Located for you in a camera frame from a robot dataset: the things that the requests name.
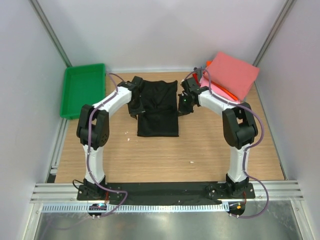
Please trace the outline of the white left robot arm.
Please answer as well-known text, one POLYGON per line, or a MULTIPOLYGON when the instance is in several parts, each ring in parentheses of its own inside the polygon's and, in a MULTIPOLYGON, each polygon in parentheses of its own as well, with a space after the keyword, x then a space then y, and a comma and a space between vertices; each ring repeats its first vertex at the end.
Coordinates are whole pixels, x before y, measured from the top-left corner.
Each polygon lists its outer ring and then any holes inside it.
POLYGON ((79 138, 85 153, 86 173, 83 183, 78 187, 77 200, 122 201, 127 192, 112 189, 106 184, 103 170, 103 153, 110 136, 110 117, 122 106, 128 106, 128 113, 137 119, 145 112, 141 101, 143 79, 135 76, 132 81, 122 81, 115 90, 103 100, 93 104, 85 104, 80 111, 76 136, 79 138))

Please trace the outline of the black t shirt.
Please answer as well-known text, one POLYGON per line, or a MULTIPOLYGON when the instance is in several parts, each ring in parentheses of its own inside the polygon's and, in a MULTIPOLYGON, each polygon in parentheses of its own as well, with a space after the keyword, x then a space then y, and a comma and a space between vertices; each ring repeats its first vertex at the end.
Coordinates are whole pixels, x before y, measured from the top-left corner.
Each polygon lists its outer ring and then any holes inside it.
POLYGON ((144 112, 137 117, 139 137, 178 137, 178 82, 148 81, 134 76, 144 112))

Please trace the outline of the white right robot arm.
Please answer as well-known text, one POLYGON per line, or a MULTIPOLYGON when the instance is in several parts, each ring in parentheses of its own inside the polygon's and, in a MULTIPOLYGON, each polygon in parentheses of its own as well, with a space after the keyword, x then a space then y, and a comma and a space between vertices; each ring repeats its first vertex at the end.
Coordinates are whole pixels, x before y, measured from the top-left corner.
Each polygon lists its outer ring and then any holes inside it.
POLYGON ((251 106, 235 103, 213 93, 207 87, 200 87, 191 77, 181 82, 178 115, 184 116, 194 111, 194 106, 207 108, 222 118, 223 136, 230 146, 230 164, 226 174, 225 192, 231 198, 241 196, 249 188, 247 174, 249 147, 258 135, 257 124, 251 106))

